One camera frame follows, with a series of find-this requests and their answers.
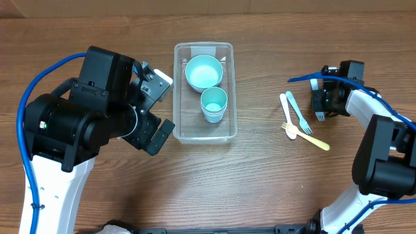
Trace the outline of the blue plastic fork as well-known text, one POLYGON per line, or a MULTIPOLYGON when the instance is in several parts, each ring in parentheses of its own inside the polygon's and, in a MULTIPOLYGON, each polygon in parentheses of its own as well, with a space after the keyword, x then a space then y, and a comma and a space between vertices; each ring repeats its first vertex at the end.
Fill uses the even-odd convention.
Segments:
POLYGON ((316 79, 310 80, 310 85, 313 93, 312 105, 317 119, 321 122, 325 120, 324 112, 322 111, 322 92, 319 90, 318 81, 316 79))

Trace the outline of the green plastic fork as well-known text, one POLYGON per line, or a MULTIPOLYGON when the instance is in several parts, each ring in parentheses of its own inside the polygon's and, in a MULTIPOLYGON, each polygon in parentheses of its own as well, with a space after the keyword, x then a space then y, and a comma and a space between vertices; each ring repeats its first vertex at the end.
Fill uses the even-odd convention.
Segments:
POLYGON ((285 93, 287 100, 289 101, 289 103, 291 104, 292 108, 294 109, 296 115, 298 116, 299 119, 299 125, 302 128, 302 130, 306 133, 306 134, 311 134, 312 130, 308 124, 308 122, 306 121, 306 119, 303 117, 300 108, 295 100, 295 97, 293 95, 293 93, 291 91, 286 91, 285 93))

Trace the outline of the pink plastic cup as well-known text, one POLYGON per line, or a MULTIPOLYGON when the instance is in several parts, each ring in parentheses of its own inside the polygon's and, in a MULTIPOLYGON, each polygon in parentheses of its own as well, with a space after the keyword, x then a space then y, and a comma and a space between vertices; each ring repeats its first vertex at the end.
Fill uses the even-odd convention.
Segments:
POLYGON ((226 108, 216 110, 216 111, 208 110, 208 109, 205 109, 205 108, 202 109, 202 112, 203 112, 203 114, 206 118, 214 118, 214 117, 217 117, 217 116, 223 116, 225 111, 226 111, 226 108))

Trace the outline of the blue plastic cup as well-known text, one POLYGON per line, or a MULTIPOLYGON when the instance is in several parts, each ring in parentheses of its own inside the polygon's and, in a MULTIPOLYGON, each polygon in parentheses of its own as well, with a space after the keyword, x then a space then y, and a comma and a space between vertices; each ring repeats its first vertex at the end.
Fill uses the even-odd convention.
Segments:
POLYGON ((217 115, 217 116, 210 116, 210 115, 205 115, 205 119, 212 124, 218 123, 222 120, 223 116, 222 115, 217 115))

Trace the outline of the white plastic spoon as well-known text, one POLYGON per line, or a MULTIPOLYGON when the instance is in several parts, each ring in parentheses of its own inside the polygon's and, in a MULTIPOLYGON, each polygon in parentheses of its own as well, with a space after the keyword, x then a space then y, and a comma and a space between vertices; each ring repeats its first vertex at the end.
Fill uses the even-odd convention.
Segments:
MULTIPOLYGON (((289 112, 289 105, 288 105, 288 101, 287 101, 287 96, 285 94, 280 94, 279 98, 280 98, 281 106, 282 106, 286 121, 287 121, 288 124, 292 124, 291 116, 290 116, 290 112, 289 112)), ((293 133, 289 132, 288 130, 286 130, 285 132, 291 140, 294 140, 296 138, 296 134, 293 134, 293 133)))

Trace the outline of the yellow plastic fork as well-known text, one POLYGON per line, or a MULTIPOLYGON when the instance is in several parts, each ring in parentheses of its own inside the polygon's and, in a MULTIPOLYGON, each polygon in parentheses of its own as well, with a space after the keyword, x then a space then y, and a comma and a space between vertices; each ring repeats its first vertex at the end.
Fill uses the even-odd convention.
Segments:
POLYGON ((293 125, 293 124, 289 124, 286 122, 283 122, 281 124, 281 127, 285 130, 288 130, 288 132, 296 134, 302 138, 304 138, 305 140, 309 141, 310 143, 316 145, 317 147, 319 147, 320 149, 324 150, 324 151, 329 151, 330 150, 330 145, 317 139, 314 138, 312 136, 309 136, 301 131, 299 131, 299 129, 297 128, 297 126, 293 125))

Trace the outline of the green plastic cup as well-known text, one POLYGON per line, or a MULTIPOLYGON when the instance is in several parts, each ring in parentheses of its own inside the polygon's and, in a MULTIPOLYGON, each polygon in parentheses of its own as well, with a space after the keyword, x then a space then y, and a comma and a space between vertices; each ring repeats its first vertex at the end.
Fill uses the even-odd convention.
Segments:
POLYGON ((228 102, 226 92, 219 87, 206 89, 201 95, 201 107, 210 111, 224 109, 228 102))

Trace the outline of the green plastic bowl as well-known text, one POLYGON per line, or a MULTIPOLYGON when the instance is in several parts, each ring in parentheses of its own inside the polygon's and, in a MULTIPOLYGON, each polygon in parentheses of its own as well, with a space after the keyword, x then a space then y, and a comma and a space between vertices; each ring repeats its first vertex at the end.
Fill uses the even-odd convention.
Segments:
POLYGON ((224 71, 220 61, 210 55, 198 55, 185 66, 186 79, 221 79, 224 71))

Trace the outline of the blue plastic bowl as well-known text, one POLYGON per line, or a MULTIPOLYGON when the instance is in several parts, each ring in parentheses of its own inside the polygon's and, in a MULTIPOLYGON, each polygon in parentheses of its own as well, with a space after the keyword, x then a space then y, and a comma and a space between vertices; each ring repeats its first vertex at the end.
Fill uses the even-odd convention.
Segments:
POLYGON ((221 83, 221 79, 186 79, 187 83, 191 86, 195 86, 198 88, 209 88, 218 86, 221 83))

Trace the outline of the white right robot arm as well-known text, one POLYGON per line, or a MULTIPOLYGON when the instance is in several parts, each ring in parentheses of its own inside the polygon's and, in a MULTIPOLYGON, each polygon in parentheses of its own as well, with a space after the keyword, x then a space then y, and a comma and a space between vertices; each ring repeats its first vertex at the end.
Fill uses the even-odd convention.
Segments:
POLYGON ((365 128, 352 165, 352 184, 317 211, 304 233, 363 233, 361 222, 387 204, 415 202, 415 122, 395 111, 363 81, 364 63, 324 66, 312 106, 327 117, 353 116, 365 128))

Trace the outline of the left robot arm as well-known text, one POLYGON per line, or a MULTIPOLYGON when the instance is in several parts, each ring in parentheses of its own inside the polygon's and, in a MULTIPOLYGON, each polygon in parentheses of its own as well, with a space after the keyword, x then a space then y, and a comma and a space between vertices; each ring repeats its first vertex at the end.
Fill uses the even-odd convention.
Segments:
POLYGON ((21 233, 72 233, 86 180, 102 146, 125 140, 154 156, 174 129, 151 112, 173 87, 161 70, 100 47, 79 53, 78 77, 18 106, 16 135, 25 170, 21 233))

